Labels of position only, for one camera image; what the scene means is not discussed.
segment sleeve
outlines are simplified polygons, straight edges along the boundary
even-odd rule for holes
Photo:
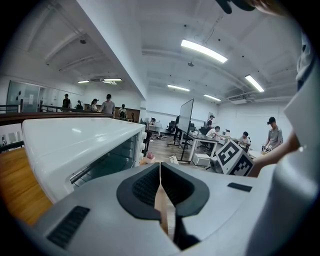
[[[280,129],[278,131],[278,143],[281,143],[283,141],[283,137],[282,137],[282,130]]]

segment man in white shirt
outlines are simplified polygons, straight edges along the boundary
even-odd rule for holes
[[[145,117],[141,118],[140,123],[145,125],[145,129],[149,131],[149,125],[154,125],[156,122],[155,118],[151,117]]]
[[[220,126],[216,126],[216,127],[212,128],[210,131],[208,131],[206,136],[211,139],[215,139],[215,140],[217,140],[218,138],[220,138],[220,140],[224,140],[223,137],[219,136],[219,134],[218,134],[219,131],[220,131]],[[214,149],[214,144],[210,143],[210,150],[212,151],[213,149]]]
[[[241,136],[241,138],[239,139],[239,146],[242,148],[246,148],[248,145],[251,145],[250,140],[248,139],[248,135],[249,133],[247,133],[246,131],[243,133],[243,135]]]

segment human arm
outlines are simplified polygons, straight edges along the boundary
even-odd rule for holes
[[[278,146],[280,146],[281,142],[283,141],[283,137],[282,137],[282,130],[278,131],[278,141],[277,143],[274,145],[273,149],[277,148]]]
[[[102,111],[104,110],[104,108],[105,108],[105,103],[103,102],[102,105],[101,105],[101,107],[100,107],[100,109],[99,109],[99,112],[102,112]]]
[[[295,132],[291,131],[289,138],[285,143],[270,151],[268,154],[253,159],[254,166],[249,176],[258,177],[260,170],[263,167],[271,164],[276,164],[286,154],[296,151],[299,146],[300,144]]]

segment white box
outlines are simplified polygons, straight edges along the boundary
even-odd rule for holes
[[[210,163],[210,156],[206,154],[194,154],[192,162],[195,166],[208,166]]]

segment black rubber pad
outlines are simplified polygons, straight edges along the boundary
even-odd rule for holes
[[[161,221],[161,214],[155,209],[159,185],[160,165],[154,163],[123,180],[116,190],[116,198],[123,209],[135,218]]]

